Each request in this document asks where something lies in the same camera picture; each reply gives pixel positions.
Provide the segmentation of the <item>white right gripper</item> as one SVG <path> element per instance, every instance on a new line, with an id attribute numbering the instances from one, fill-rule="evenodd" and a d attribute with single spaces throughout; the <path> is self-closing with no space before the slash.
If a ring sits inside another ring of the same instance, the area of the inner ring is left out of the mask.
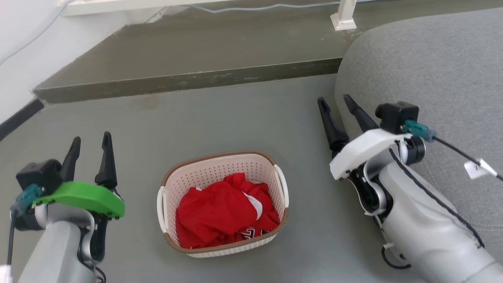
<path id="1" fill-rule="evenodd" d="M 375 179 L 393 162 L 389 150 L 399 155 L 402 149 L 406 149 L 405 140 L 412 135 L 395 135 L 379 129 L 379 125 L 350 95 L 343 95 L 343 100 L 364 133 L 348 143 L 349 137 L 334 122 L 327 102 L 323 97 L 318 98 L 322 125 L 333 158 L 329 170 L 334 179 L 348 179 L 353 184 L 365 215 L 383 214 L 387 197 L 385 189 Z"/>

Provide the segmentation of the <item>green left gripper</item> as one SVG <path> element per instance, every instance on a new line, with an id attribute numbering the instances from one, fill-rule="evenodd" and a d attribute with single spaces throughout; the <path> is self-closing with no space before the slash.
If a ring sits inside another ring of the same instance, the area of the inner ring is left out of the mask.
<path id="1" fill-rule="evenodd" d="M 49 221 L 69 221 L 78 227 L 86 227 L 81 259 L 86 264 L 99 264 L 106 252 L 108 222 L 124 217 L 125 203 L 116 190 L 118 181 L 111 133 L 104 133 L 103 156 L 94 184 L 74 181 L 80 149 L 81 138 L 77 136 L 62 163 L 63 184 L 51 195 L 35 199 L 34 204 L 51 209 L 47 215 Z"/>

